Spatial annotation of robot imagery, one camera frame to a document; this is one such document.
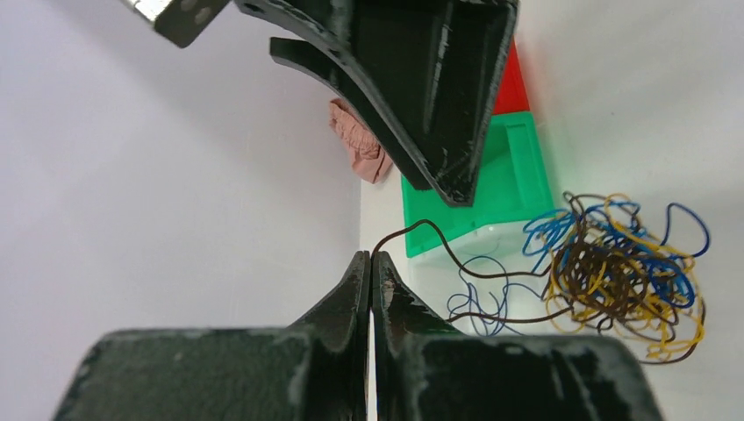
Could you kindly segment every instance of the pink cloth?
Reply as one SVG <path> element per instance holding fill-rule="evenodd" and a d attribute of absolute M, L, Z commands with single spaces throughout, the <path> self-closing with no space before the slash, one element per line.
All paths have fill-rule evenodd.
<path fill-rule="evenodd" d="M 393 161 L 380 147 L 377 138 L 353 114 L 340 98 L 331 101 L 331 128 L 341 138 L 353 171 L 367 182 L 380 182 L 390 171 Z"/>

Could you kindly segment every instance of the green plastic container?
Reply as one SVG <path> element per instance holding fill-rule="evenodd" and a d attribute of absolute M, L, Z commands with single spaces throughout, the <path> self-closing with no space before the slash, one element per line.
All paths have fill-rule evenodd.
<path fill-rule="evenodd" d="M 486 225 L 532 219 L 553 208 L 531 112 L 491 119 L 472 207 L 450 208 L 433 190 L 417 191 L 403 179 L 405 224 L 431 219 L 447 240 Z M 429 228 L 421 227 L 405 235 L 408 257 L 439 245 L 439 237 Z"/>

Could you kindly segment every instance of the red plastic container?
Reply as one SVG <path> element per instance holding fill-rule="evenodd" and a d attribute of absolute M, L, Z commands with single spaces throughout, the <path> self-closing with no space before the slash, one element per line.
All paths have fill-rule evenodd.
<path fill-rule="evenodd" d="M 509 56 L 506 58 L 504 77 L 496 96 L 496 106 L 493 115 L 509 114 L 512 112 L 529 111 L 530 102 L 527 99 L 525 81 L 522 79 L 522 68 L 519 66 L 517 45 L 511 42 Z"/>

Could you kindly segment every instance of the tangled cable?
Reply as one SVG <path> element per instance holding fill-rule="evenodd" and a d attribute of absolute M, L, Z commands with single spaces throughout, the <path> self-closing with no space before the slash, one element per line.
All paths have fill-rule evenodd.
<path fill-rule="evenodd" d="M 642 363 L 669 364 L 688 358 L 705 335 L 705 302 L 692 272 L 695 259 L 707 252 L 710 246 L 710 233 L 703 220 L 689 208 L 671 203 L 667 206 L 664 235 L 659 238 L 643 226 L 640 205 L 627 196 L 574 196 L 567 192 L 563 197 L 568 208 L 552 210 L 524 227 L 527 242 L 523 253 L 540 256 L 532 272 L 475 273 L 466 268 L 467 264 L 490 258 L 476 256 L 465 264 L 460 263 L 444 234 L 428 220 L 418 221 L 385 237 L 375 247 L 373 255 L 390 239 L 427 224 L 440 236 L 468 288 L 468 294 L 454 295 L 447 302 L 449 322 L 472 318 L 476 328 L 475 320 L 480 320 L 484 332 L 491 336 L 503 329 L 516 332 L 508 324 L 549 320 L 560 332 L 576 333 L 590 328 L 600 335 L 614 332 L 623 339 L 642 342 L 647 352 Z M 586 200 L 598 203 L 587 206 Z M 687 213 L 700 225 L 705 244 L 696 253 L 685 253 L 669 244 L 671 212 L 674 209 Z M 534 239 L 541 241 L 542 247 L 528 251 L 528 245 Z M 549 260 L 549 265 L 539 272 L 546 260 Z M 495 313 L 483 311 L 477 290 L 463 278 L 463 273 L 480 279 L 505 278 L 501 301 L 490 294 L 497 304 Z M 508 289 L 512 285 L 521 285 L 510 282 L 509 278 L 520 275 L 548 275 L 540 294 L 547 311 L 545 317 L 524 320 L 506 317 Z M 465 301 L 452 305 L 455 298 Z M 568 314 L 575 323 L 574 330 L 568 331 L 557 323 L 556 318 L 563 314 Z M 680 335 L 677 334 L 683 322 L 694 330 L 686 339 L 678 338 Z"/>

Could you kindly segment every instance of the white wall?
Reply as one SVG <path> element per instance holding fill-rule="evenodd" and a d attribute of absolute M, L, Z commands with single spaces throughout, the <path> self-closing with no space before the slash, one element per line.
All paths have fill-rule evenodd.
<path fill-rule="evenodd" d="M 740 419 L 744 325 L 744 6 L 736 0 L 524 0 L 517 42 L 554 192 L 623 191 L 712 230 L 698 261 L 707 336 L 647 373 L 669 420 Z M 700 235 L 677 215 L 674 243 Z"/>
<path fill-rule="evenodd" d="M 358 246 L 331 94 L 230 5 L 179 50 L 115 0 L 0 0 L 0 419 L 122 327 L 285 325 Z"/>

